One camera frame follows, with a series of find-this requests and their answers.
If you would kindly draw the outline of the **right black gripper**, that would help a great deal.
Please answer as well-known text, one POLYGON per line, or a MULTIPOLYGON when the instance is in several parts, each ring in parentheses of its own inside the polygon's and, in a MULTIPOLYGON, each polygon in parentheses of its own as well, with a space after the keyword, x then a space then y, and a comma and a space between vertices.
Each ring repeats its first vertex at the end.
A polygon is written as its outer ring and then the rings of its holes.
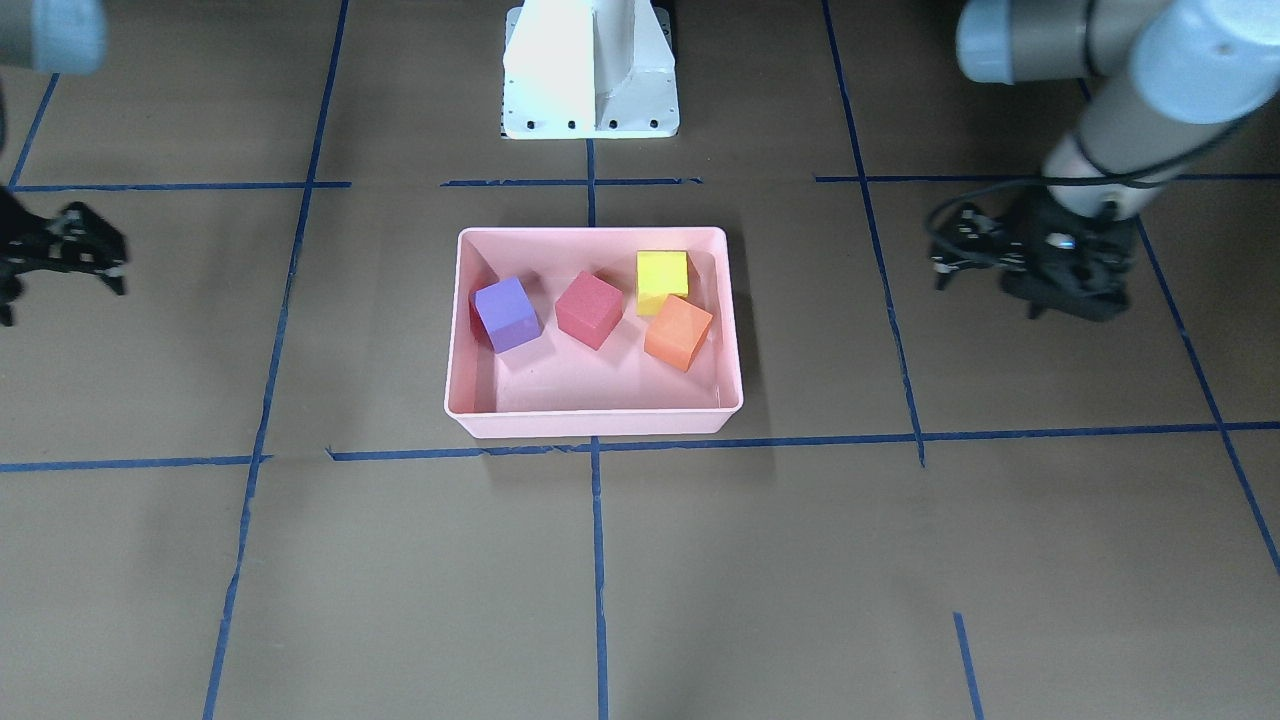
POLYGON ((55 218, 46 218, 3 190, 1 251, 1 327, 15 324, 13 305, 23 295, 18 275, 51 269, 49 259, 56 272, 95 275, 115 296, 127 293, 125 236, 83 202, 70 202, 55 218))

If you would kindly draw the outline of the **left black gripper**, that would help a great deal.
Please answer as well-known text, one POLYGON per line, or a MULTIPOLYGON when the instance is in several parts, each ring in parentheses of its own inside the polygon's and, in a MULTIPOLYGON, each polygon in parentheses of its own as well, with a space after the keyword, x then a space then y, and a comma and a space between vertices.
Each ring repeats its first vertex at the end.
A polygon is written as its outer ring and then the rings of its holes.
POLYGON ((1027 304, 1027 318, 1056 311, 1088 322, 1126 313, 1126 277, 1134 261, 1138 219, 1121 218, 1107 201, 1080 217, 1044 188, 1028 190, 1000 218, 1005 238, 1020 252, 1018 270, 1005 270, 1000 288, 1027 304))

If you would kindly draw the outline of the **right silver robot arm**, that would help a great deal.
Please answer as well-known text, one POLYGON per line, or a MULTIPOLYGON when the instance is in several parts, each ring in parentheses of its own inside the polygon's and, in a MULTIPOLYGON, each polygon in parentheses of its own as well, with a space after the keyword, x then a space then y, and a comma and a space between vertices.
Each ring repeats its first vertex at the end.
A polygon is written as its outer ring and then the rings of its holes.
MULTIPOLYGON (((101 1, 3 3, 3 64, 51 74, 87 76, 104 63, 108 20, 101 1)), ((1 322, 14 323, 12 305, 23 295, 28 272, 97 277, 113 293, 125 293, 131 260, 125 236, 83 202, 45 218, 1 191, 1 322)))

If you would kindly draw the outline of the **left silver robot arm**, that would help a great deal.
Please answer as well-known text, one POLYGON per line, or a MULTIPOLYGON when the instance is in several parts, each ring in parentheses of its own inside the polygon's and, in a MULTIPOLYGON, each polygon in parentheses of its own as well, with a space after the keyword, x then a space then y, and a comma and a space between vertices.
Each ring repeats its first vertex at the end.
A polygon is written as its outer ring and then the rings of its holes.
POLYGON ((955 46, 979 83, 1103 81, 1005 214, 965 193, 925 220, 938 290, 997 269, 1030 318, 1126 311, 1140 211, 1277 94, 1275 1, 969 1, 955 46))

